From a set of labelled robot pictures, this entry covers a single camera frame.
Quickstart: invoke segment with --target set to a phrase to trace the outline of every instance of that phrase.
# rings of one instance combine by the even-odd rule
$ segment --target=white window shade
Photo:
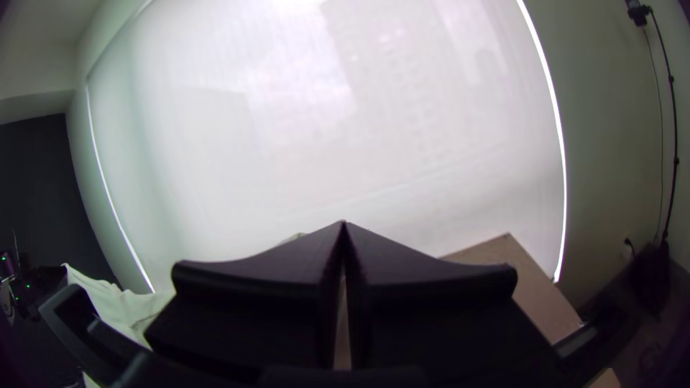
[[[433,256],[510,232],[554,274],[562,142],[521,7],[153,1],[88,90],[103,179],[154,288],[177,260],[340,219]]]

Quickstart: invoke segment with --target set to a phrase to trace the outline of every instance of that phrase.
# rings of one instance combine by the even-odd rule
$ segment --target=black plastic part
[[[332,371],[343,264],[354,370]],[[603,367],[617,332],[560,358],[512,301],[514,269],[441,262],[350,223],[173,273],[180,294],[147,332],[156,353],[103,323],[79,286],[40,310],[110,388],[574,388]]]
[[[96,383],[110,388],[247,388],[163,359],[98,317],[86,291],[69,285],[39,308],[48,327]]]
[[[272,366],[262,375],[262,388],[428,388],[429,381],[417,366],[360,371],[322,371]]]
[[[39,311],[50,330],[96,383],[107,387],[124,372],[123,367],[109,362],[98,352],[100,347],[88,335],[88,327],[98,320],[98,313],[83,288],[77,285],[63,288],[43,303]]]
[[[353,367],[417,365],[448,384],[535,357],[545,381],[558,382],[551,345],[512,301],[512,267],[442,262],[352,224],[347,232]]]
[[[159,354],[246,383],[273,364],[332,368],[343,227],[248,259],[177,263],[178,293],[146,339]]]

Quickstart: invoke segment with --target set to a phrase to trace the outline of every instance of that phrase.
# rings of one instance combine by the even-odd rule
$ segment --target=dark wall panel
[[[0,249],[13,246],[34,265],[69,263],[115,282],[81,202],[65,116],[0,126]]]

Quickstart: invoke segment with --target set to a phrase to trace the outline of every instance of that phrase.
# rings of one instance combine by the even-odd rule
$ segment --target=white towel
[[[119,287],[105,280],[95,280],[85,276],[69,264],[63,264],[63,266],[67,269],[67,283],[80,285],[86,290],[103,322],[139,345],[151,349],[144,338],[144,331],[175,296],[175,293],[138,295],[130,290],[121,291]],[[84,375],[84,380],[88,388],[98,387],[86,375]]]

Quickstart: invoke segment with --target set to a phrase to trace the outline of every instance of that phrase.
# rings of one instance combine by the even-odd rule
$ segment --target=black cable
[[[663,51],[663,59],[666,61],[666,72],[668,73],[668,84],[671,87],[671,103],[673,105],[673,176],[671,178],[671,198],[668,200],[668,213],[666,215],[666,225],[663,228],[663,233],[661,234],[661,241],[665,241],[668,237],[668,224],[671,222],[671,211],[673,210],[673,199],[676,197],[676,175],[678,173],[678,115],[676,114],[676,91],[673,89],[673,76],[671,75],[671,66],[668,64],[668,56],[666,55],[666,46],[663,44],[663,38],[661,37],[661,31],[659,30],[659,23],[656,22],[656,17],[654,16],[654,10],[649,7],[649,13],[652,15],[652,20],[654,20],[654,26],[656,27],[656,33],[659,36],[659,43],[661,43],[661,49]]]
[[[652,54],[652,45],[649,43],[647,32],[643,29],[645,40],[647,41],[647,49],[649,50],[649,59],[652,61],[652,70],[654,70],[654,81],[656,82],[656,95],[659,100],[659,116],[661,117],[661,194],[659,195],[659,219],[656,221],[656,233],[654,234],[654,242],[657,242],[659,230],[661,229],[661,214],[663,213],[663,104],[661,103],[661,88],[659,87],[659,76],[656,72],[656,65],[654,64],[654,54]]]

